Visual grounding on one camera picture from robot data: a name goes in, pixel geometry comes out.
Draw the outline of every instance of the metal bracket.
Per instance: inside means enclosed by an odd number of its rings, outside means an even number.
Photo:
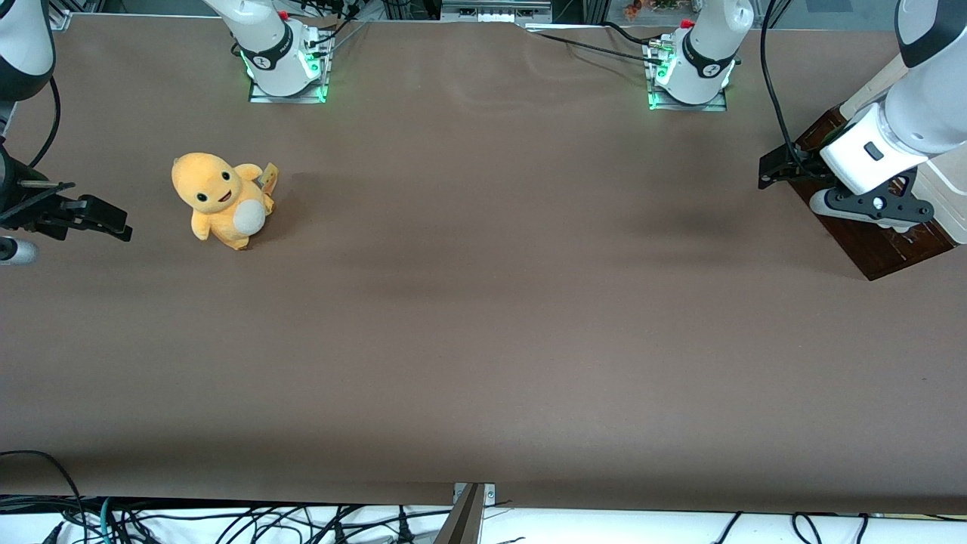
[[[800,151],[800,162],[803,166],[813,172],[804,171],[799,164],[789,156],[789,149],[785,144],[780,145],[769,153],[759,158],[759,189],[767,189],[774,183],[780,181],[822,181],[832,187],[835,183],[835,176],[826,163],[818,158],[818,154],[813,155]]]
[[[16,102],[0,102],[0,138],[7,136],[10,122],[14,118]]]
[[[466,489],[469,484],[454,484],[454,504],[460,499],[463,494],[463,490]],[[481,484],[483,485],[483,505],[493,506],[497,503],[497,485],[496,484]]]
[[[715,98],[701,106],[682,104],[678,102],[668,91],[658,85],[657,79],[664,77],[669,67],[675,62],[674,46],[671,42],[671,34],[663,34],[658,40],[651,40],[646,45],[641,46],[641,52],[647,59],[658,59],[661,64],[645,62],[645,80],[648,83],[648,108],[649,109],[674,109],[679,111],[726,111],[725,90],[718,91]]]
[[[447,521],[443,522],[433,544],[478,544],[484,521],[484,504],[487,500],[497,498],[493,484],[456,484],[454,497],[454,509],[447,516]]]
[[[865,216],[876,223],[918,225],[933,219],[933,204],[913,196],[916,180],[917,169],[914,167],[862,195],[854,195],[844,185],[837,183],[824,194],[823,203],[834,211]]]
[[[301,47],[300,53],[304,55],[306,71],[313,74],[314,79],[302,91],[287,97],[277,97],[263,91],[249,72],[251,88],[249,89],[249,102],[255,104],[325,104],[329,96],[329,77],[333,70],[333,51],[336,49],[336,39],[332,37],[333,31],[320,30],[308,26],[304,40],[310,43],[317,43],[312,47]]]
[[[913,196],[913,186],[917,180],[915,167],[897,174],[868,193],[855,195],[836,179],[817,151],[796,151],[800,153],[800,162],[806,169],[790,157],[785,145],[780,145],[759,159],[759,189],[766,189],[780,181],[817,181],[823,188],[814,193],[809,201],[813,212],[875,223],[898,231],[933,219],[933,205]]]

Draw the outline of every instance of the brown table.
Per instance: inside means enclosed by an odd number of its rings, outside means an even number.
[[[869,283],[791,189],[757,191],[757,36],[724,114],[649,111],[634,62],[506,24],[371,24],[323,106],[248,104],[230,44],[199,18],[58,36],[41,170],[134,239],[2,270],[3,449],[91,495],[967,511],[967,252]],[[775,32],[791,132],[895,54]],[[50,112],[22,105],[15,156]],[[191,235],[190,151],[279,166],[251,251]],[[55,476],[4,461],[0,491]]]

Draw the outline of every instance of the yellow plush toy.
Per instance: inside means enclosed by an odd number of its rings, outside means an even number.
[[[249,246],[249,236],[265,225],[276,204],[271,195],[278,169],[269,163],[265,171],[256,165],[234,168],[208,153],[189,153],[175,160],[171,181],[188,203],[191,231],[199,240],[212,232],[233,250]]]

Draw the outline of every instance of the metal frame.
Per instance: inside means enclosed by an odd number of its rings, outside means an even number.
[[[477,544],[480,540],[484,506],[488,499],[496,499],[492,488],[491,491],[487,490],[487,486],[493,484],[462,485],[462,489],[454,489],[456,505],[433,539],[433,544]]]

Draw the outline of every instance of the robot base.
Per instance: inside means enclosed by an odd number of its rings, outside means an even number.
[[[263,91],[249,72],[251,88],[249,102],[254,104],[325,104],[329,95],[329,76],[333,70],[333,49],[336,40],[331,38],[332,31],[307,27],[306,36],[311,42],[324,40],[322,44],[304,51],[303,61],[307,72],[318,74],[302,91],[287,97],[273,96]]]
[[[661,37],[661,41],[652,41],[648,45],[643,45],[641,47],[641,52],[644,54],[645,58],[649,59],[659,59],[662,64],[656,65],[649,62],[645,63],[645,78],[648,82],[648,108],[649,109],[676,109],[680,111],[725,111],[725,90],[718,91],[715,98],[711,99],[709,102],[694,106],[691,104],[681,103],[668,94],[668,91],[664,90],[655,83],[655,80],[659,77],[659,73],[662,70],[667,70],[668,65],[671,64],[671,51],[669,47],[663,46],[668,42],[665,40],[665,36]]]

